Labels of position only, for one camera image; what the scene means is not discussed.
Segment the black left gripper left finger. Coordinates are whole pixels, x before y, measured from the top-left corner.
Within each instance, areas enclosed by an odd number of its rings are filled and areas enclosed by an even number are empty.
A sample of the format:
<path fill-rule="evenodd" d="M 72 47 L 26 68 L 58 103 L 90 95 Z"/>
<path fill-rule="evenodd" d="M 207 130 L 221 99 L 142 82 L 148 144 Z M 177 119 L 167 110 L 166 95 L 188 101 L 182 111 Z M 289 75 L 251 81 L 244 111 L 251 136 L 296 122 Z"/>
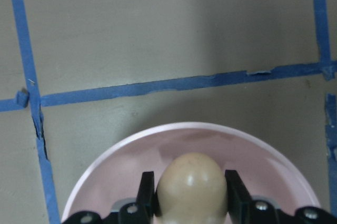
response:
<path fill-rule="evenodd" d="M 153 218 L 153 216 L 157 214 L 158 198 L 153 171 L 145 171 L 142 173 L 136 202 L 144 207 L 149 218 Z"/>

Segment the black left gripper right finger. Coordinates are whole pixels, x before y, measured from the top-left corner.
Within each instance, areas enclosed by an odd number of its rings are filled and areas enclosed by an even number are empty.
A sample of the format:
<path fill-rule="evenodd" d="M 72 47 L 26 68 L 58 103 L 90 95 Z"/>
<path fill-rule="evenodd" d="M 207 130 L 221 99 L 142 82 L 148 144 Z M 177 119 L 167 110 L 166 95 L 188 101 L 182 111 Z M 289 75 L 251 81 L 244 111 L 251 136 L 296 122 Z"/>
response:
<path fill-rule="evenodd" d="M 252 197 L 236 170 L 226 170 L 228 213 L 231 220 L 248 220 Z"/>

